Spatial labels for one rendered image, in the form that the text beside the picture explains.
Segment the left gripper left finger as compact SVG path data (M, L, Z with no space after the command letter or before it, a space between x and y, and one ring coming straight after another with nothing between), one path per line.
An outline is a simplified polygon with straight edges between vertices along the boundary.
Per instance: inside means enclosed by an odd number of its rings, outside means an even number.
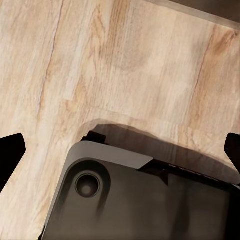
M21 133L0 138L0 193L26 152Z

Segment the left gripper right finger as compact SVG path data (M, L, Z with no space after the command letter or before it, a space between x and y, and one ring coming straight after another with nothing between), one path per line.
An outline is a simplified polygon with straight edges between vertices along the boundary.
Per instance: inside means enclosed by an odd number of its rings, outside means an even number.
M228 133L224 151L240 173L240 135Z

